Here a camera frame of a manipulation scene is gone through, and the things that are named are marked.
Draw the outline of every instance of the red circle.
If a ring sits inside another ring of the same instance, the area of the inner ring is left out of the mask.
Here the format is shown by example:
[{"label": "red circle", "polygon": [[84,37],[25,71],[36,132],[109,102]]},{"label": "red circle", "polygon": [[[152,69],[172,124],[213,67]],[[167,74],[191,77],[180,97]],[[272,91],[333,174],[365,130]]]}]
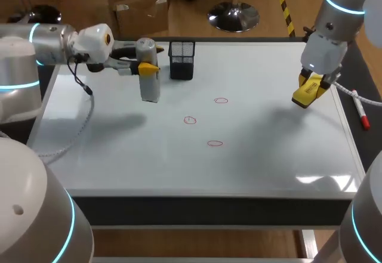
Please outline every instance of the red circle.
[{"label": "red circle", "polygon": [[183,122],[188,125],[193,125],[193,124],[196,124],[196,119],[194,117],[187,116],[187,117],[184,117]]},{"label": "red circle", "polygon": [[216,98],[216,99],[214,99],[214,101],[217,104],[226,104],[226,103],[228,103],[228,99],[226,99],[226,98]]},{"label": "red circle", "polygon": [[209,145],[210,147],[220,147],[223,145],[223,142],[213,140],[213,141],[208,141],[207,145]]}]

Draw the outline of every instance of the chrome chair base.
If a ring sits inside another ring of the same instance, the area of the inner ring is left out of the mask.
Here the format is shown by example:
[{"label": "chrome chair base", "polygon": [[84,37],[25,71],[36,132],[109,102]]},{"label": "chrome chair base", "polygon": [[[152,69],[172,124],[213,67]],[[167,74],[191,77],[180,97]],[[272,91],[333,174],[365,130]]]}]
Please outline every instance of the chrome chair base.
[{"label": "chrome chair base", "polygon": [[258,11],[244,2],[233,5],[222,2],[208,13],[208,21],[226,32],[244,32],[255,27],[260,20]]}]

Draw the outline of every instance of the whiteboard table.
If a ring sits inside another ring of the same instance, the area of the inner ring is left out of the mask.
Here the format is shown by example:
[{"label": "whiteboard table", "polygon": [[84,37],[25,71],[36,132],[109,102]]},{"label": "whiteboard table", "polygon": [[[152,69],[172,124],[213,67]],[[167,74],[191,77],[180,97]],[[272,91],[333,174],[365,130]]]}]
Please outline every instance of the whiteboard table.
[{"label": "whiteboard table", "polygon": [[[137,77],[79,66],[94,115],[49,167],[92,224],[252,225],[235,216],[260,211],[255,225],[278,225],[267,214],[312,225],[291,212],[349,204],[365,171],[337,91],[306,110],[291,101],[303,43],[197,42],[188,82],[169,79],[168,46],[159,44],[158,104],[140,100]],[[66,66],[54,78],[29,139],[36,151],[65,145],[90,105]],[[171,206],[176,214],[162,220]],[[180,214],[189,209],[198,215]]]}]

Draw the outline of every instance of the white tabletop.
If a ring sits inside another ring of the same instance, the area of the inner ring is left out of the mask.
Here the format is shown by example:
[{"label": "white tabletop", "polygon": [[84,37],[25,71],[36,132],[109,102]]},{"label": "white tabletop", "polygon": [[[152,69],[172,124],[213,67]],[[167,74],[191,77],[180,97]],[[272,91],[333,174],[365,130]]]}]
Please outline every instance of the white tabletop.
[{"label": "white tabletop", "polygon": [[[138,76],[79,66],[94,115],[49,164],[71,195],[353,197],[364,170],[336,89],[308,109],[291,101],[305,44],[200,42],[191,81],[169,78],[168,45],[160,45],[158,104],[141,101]],[[29,145],[67,144],[87,97],[61,66]]]}]

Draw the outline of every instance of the hazard tape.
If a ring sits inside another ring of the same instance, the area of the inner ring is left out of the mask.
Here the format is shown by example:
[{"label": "hazard tape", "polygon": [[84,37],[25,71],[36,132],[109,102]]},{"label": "hazard tape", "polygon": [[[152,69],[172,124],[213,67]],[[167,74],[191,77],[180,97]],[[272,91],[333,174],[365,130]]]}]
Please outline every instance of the hazard tape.
[{"label": "hazard tape", "polygon": [[289,9],[287,7],[287,2],[285,0],[280,0],[282,12],[284,14],[284,19],[286,22],[286,26],[288,27],[288,35],[290,38],[295,38],[296,34],[294,32],[294,26],[291,18],[291,14],[289,13]]}]

